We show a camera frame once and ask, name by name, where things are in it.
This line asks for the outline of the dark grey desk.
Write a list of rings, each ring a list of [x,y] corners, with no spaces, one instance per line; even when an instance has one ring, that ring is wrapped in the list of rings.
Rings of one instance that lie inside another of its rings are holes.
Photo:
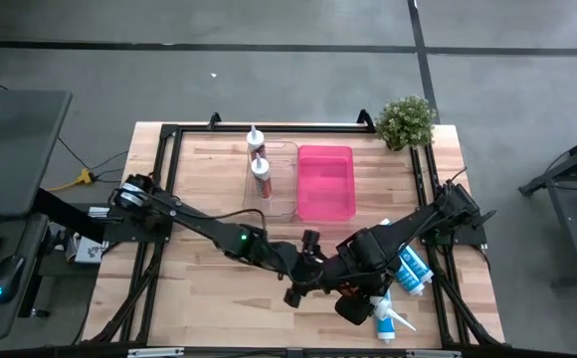
[[[32,210],[73,95],[0,90],[0,217]]]

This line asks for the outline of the clear plastic bin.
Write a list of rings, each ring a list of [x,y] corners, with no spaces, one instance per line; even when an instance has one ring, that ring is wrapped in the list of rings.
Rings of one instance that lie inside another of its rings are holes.
[[[262,211],[269,222],[290,222],[297,208],[298,147],[290,141],[268,141],[266,149],[267,161],[270,164],[271,195],[263,198],[259,194],[258,181],[250,161],[246,166],[242,206],[244,209]]]

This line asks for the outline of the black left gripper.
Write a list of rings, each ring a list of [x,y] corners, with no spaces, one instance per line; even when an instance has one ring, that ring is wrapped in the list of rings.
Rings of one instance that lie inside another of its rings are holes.
[[[301,238],[301,248],[281,242],[281,260],[285,265],[285,275],[291,281],[284,301],[290,307],[299,307],[303,297],[325,293],[320,285],[320,266],[325,268],[329,258],[319,245],[320,233],[305,230]]]

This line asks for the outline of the patterned blue silicone tube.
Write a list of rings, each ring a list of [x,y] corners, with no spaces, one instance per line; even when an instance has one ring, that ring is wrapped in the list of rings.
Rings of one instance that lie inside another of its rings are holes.
[[[401,267],[396,273],[398,282],[409,294],[422,295],[425,285],[419,282],[416,276],[412,273],[411,269],[400,258],[400,255],[399,259],[401,262]]]
[[[400,255],[400,258],[411,269],[412,273],[416,276],[419,282],[432,282],[434,276],[433,271],[426,265],[425,261],[411,246],[407,246],[404,249]]]

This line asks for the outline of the pink plastic bin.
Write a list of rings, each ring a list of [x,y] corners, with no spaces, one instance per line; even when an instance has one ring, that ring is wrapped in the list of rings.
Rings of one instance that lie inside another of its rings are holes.
[[[304,222],[343,222],[356,213],[353,150],[302,145],[297,154],[297,214]]]

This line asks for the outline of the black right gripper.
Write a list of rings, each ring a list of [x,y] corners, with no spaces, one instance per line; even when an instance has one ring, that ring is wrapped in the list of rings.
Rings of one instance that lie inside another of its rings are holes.
[[[359,287],[357,296],[340,295],[334,305],[336,313],[354,325],[361,325],[373,314],[370,297],[382,296],[393,282],[392,268],[359,270],[355,262],[348,266],[340,255],[329,258],[327,266],[321,268],[320,285],[325,291],[337,291],[346,282]]]

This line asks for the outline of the black aluminium table frame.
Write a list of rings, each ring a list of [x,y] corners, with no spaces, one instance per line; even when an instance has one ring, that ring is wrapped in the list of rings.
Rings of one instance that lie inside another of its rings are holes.
[[[348,221],[322,223],[320,243],[327,254],[363,227],[399,220],[419,204],[414,170],[425,169],[407,151],[393,152],[360,124],[341,132],[302,133],[286,124],[271,127],[268,141],[302,145],[343,145],[353,150],[356,213]],[[202,123],[140,122],[131,139],[125,169],[149,173],[156,159],[184,202],[210,215],[241,209],[247,145],[228,122],[209,129]],[[306,223],[269,222],[273,239],[298,243]],[[198,235],[177,228],[165,246],[148,332],[151,345],[206,347],[376,348],[372,322],[354,325],[338,316],[335,294],[305,297],[299,308],[285,304],[288,282],[273,273],[228,260]]]

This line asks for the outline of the plain blue silicone tube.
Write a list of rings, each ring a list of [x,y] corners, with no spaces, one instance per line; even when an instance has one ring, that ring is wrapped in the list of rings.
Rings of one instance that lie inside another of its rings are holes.
[[[414,325],[393,309],[393,301],[389,290],[386,290],[382,296],[371,296],[370,303],[373,306],[377,337],[384,343],[391,343],[396,338],[396,322],[412,331],[416,331]]]

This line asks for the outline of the white printed box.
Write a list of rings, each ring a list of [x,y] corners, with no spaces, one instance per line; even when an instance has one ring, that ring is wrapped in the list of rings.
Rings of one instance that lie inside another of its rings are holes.
[[[73,234],[65,241],[65,254],[68,263],[98,265],[108,242],[98,243],[80,234]]]

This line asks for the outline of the black computer mouse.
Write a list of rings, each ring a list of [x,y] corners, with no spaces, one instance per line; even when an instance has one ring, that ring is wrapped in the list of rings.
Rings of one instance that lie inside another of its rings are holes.
[[[25,258],[20,255],[6,257],[0,262],[0,303],[10,302],[20,286]]]

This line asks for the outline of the silver bracket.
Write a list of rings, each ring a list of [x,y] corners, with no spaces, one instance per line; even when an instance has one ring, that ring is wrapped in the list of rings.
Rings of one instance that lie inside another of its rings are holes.
[[[434,349],[415,349],[407,350],[406,358],[463,358],[460,351],[451,350],[434,350]]]
[[[126,358],[179,358],[185,355],[182,347],[157,347],[130,349]]]

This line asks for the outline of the small potted green plant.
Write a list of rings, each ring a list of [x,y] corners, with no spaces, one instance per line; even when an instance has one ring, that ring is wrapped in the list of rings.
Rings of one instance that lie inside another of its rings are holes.
[[[379,139],[392,151],[424,146],[433,141],[436,111],[416,95],[387,102],[375,119]]]

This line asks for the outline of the grey desk surface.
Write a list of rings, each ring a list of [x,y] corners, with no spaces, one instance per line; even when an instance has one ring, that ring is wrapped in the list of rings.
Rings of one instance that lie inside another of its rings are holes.
[[[10,302],[0,303],[0,339],[9,334],[15,319],[22,314],[28,285],[37,265],[37,256],[46,237],[48,224],[49,220],[44,215],[20,220],[0,220],[0,262],[12,255],[25,258],[17,294]]]

